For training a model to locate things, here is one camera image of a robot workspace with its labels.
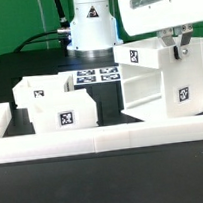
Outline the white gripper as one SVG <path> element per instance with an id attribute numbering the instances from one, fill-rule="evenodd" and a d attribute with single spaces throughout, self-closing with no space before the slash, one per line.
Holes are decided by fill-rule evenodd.
<path id="1" fill-rule="evenodd" d="M 203 0 L 118 0 L 118 7 L 127 34 L 135 36 L 158 31 L 161 44 L 164 47 L 174 45 L 175 58 L 182 60 L 189 53 L 192 23 L 203 21 L 201 1 Z M 175 42 L 172 27 L 175 27 Z"/>

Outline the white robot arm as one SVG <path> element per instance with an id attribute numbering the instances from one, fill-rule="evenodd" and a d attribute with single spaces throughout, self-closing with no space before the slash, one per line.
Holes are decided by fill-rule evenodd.
<path id="1" fill-rule="evenodd" d="M 174 48 L 175 58 L 181 59 L 187 53 L 193 25 L 203 21 L 203 8 L 198 6 L 201 1 L 118 0 L 118 7 L 129 36 L 155 32 L 164 45 Z M 70 53 L 96 56 L 120 44 L 108 0 L 73 0 L 73 9 Z"/>

